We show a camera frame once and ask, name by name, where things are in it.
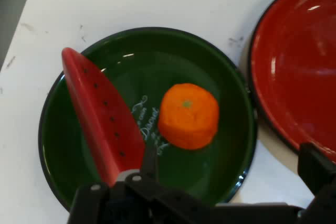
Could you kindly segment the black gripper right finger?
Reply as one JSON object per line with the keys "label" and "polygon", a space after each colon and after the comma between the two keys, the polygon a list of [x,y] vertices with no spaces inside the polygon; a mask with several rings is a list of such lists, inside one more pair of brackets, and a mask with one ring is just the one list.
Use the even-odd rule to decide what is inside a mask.
{"label": "black gripper right finger", "polygon": [[298,223],[335,224],[335,163],[312,143],[300,145],[298,175],[314,199]]}

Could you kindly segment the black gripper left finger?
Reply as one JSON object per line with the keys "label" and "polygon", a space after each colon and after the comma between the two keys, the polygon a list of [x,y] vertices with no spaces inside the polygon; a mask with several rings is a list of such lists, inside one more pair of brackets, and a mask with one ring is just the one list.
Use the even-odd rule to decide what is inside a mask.
{"label": "black gripper left finger", "polygon": [[215,208],[160,185],[157,171],[157,148],[148,145],[140,171],[125,181],[79,188],[68,223],[220,223]]}

